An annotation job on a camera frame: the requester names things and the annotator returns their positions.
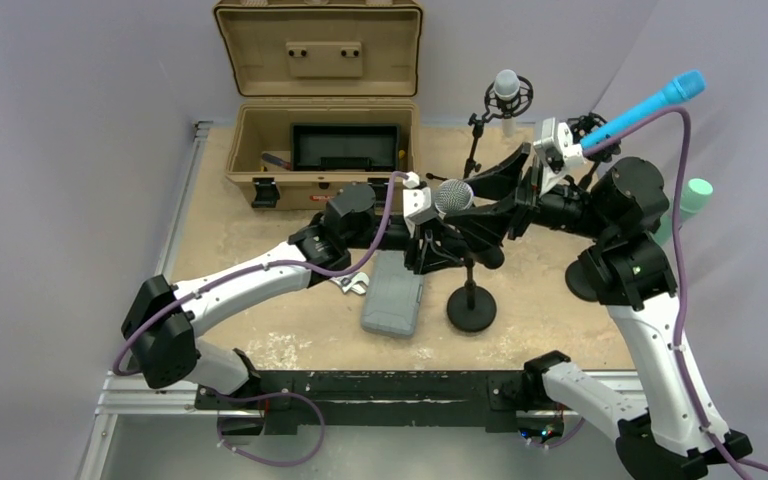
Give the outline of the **black microphone silver grille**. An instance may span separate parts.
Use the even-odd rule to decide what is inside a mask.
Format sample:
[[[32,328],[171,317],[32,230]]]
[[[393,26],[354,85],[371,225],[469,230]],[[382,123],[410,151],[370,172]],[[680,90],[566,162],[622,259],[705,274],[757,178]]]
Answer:
[[[445,218],[449,214],[471,208],[474,192],[463,180],[447,179],[432,191],[432,200],[439,214]],[[464,240],[471,257],[487,269],[495,270],[504,264],[504,253],[499,246],[471,239],[466,234],[464,234]]]

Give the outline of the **black round-base clip stand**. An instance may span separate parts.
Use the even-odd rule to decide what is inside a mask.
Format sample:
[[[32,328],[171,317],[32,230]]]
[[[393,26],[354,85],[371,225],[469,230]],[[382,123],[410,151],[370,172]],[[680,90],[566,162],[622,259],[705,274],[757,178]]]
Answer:
[[[477,285],[474,279],[475,262],[472,258],[464,261],[466,279],[462,287],[454,290],[448,298],[446,314],[450,324],[458,331],[479,333],[495,321],[497,304],[493,295]]]

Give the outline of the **white microphone grey grille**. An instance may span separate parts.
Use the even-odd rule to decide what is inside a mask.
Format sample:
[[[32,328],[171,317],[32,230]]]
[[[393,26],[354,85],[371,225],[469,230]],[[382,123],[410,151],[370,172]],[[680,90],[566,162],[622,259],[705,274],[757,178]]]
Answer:
[[[514,111],[520,99],[520,82],[517,74],[510,69],[500,71],[494,80],[493,92],[500,112],[502,131],[512,138],[516,133]]]

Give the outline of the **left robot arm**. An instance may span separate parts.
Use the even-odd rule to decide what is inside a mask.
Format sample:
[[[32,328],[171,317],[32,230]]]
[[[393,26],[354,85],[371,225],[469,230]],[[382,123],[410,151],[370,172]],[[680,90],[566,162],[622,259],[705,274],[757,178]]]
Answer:
[[[403,255],[402,271],[426,274],[460,267],[464,235],[444,222],[424,185],[395,173],[378,198],[368,184],[350,184],[286,240],[260,256],[194,280],[145,280],[125,316],[118,376],[130,356],[146,385],[160,390],[182,380],[207,386],[232,408],[257,399],[255,368],[244,353],[203,341],[223,321],[278,296],[358,272],[380,251]]]

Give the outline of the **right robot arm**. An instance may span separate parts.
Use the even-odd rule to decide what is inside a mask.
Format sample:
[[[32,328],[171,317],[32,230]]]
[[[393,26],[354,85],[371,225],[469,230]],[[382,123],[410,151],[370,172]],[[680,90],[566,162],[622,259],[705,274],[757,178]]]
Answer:
[[[644,397],[628,401],[552,352],[527,364],[524,399],[576,410],[613,441],[636,479],[699,479],[713,464],[738,465],[752,444],[707,392],[684,332],[684,287],[652,236],[669,206],[661,172],[625,157],[582,190],[529,166],[529,156],[523,149],[482,174],[443,181],[435,206],[491,268],[502,263],[502,239],[530,225],[590,239],[579,264],[627,346]]]

